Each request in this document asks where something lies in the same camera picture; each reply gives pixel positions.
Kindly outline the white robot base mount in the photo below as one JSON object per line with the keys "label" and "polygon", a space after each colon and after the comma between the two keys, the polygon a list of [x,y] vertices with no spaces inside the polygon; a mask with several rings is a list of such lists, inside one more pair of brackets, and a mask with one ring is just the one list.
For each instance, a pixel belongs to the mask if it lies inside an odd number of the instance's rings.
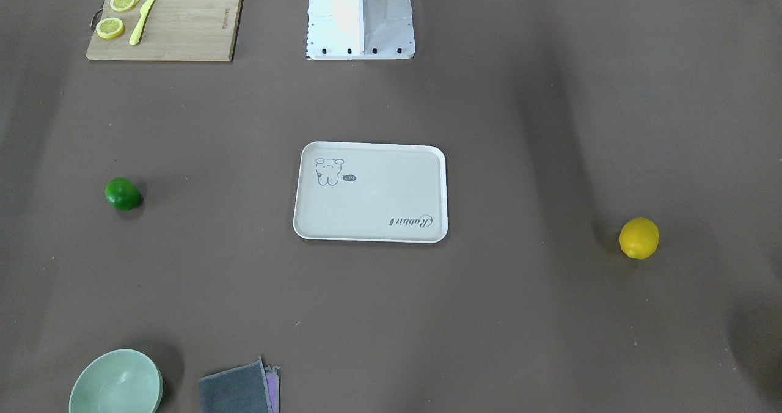
{"label": "white robot base mount", "polygon": [[308,60],[403,60],[416,52],[411,0],[309,0]]}

